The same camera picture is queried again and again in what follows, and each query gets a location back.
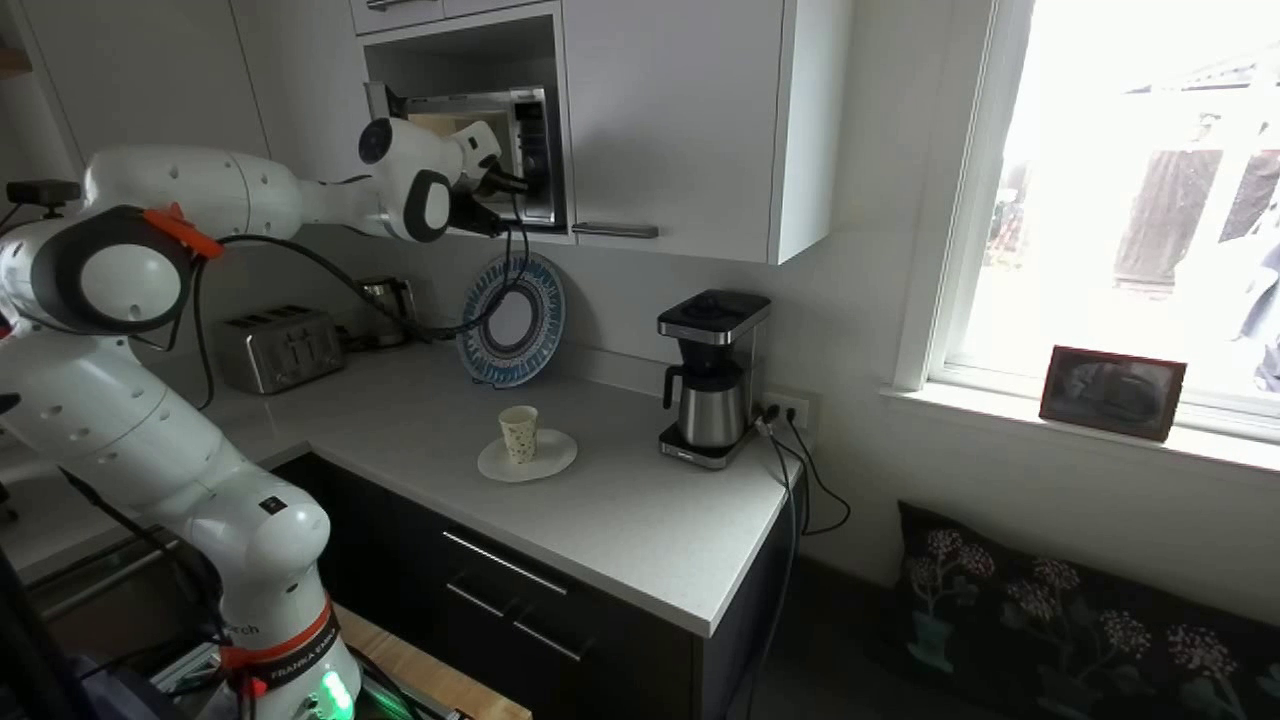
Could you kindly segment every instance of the blue plate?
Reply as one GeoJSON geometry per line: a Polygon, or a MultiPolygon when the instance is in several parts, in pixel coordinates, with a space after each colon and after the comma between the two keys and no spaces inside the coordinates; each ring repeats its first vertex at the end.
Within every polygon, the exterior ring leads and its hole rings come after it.
{"type": "MultiPolygon", "coordinates": [[[[479,315],[506,290],[506,266],[490,266],[470,300],[479,315]]],[[[496,311],[459,336],[464,368],[475,384],[520,389],[535,381],[563,340],[563,285],[552,260],[534,257],[496,311]]]]}

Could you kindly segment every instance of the plate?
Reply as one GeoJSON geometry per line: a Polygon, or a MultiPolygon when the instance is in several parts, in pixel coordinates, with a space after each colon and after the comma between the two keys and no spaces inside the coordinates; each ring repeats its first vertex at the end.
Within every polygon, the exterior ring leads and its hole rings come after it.
{"type": "Polygon", "coordinates": [[[577,438],[558,428],[541,428],[535,454],[528,463],[513,463],[506,438],[496,437],[475,454],[475,472],[496,485],[534,485],[534,481],[560,475],[572,461],[577,461],[577,438]]]}
{"type": "MultiPolygon", "coordinates": [[[[479,315],[506,290],[506,266],[490,266],[470,300],[479,315]]],[[[520,389],[535,381],[563,340],[563,285],[552,260],[528,252],[496,311],[459,336],[464,368],[475,384],[520,389]]]]}

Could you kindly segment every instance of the picture frame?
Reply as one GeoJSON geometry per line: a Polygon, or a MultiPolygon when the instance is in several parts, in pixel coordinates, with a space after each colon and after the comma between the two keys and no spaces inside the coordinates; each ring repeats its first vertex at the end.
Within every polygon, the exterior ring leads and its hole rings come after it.
{"type": "Polygon", "coordinates": [[[1188,363],[1058,343],[1039,420],[1168,438],[1188,363]]]}

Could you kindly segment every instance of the coffee maker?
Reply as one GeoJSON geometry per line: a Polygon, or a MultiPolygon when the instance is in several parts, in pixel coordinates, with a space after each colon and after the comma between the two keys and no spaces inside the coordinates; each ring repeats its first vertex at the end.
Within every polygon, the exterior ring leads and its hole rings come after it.
{"type": "Polygon", "coordinates": [[[761,397],[766,319],[767,295],[723,287],[657,315],[657,333],[680,343],[680,363],[664,373],[664,406],[678,406],[678,424],[662,437],[662,451],[700,469],[731,461],[761,397]]]}

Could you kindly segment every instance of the black cabinet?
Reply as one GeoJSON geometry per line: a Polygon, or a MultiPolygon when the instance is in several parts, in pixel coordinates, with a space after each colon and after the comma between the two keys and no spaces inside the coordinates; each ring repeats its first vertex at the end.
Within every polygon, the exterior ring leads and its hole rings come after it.
{"type": "Polygon", "coordinates": [[[720,720],[782,600],[784,522],[706,638],[317,454],[280,475],[334,516],[321,572],[341,605],[541,720],[720,720]]]}

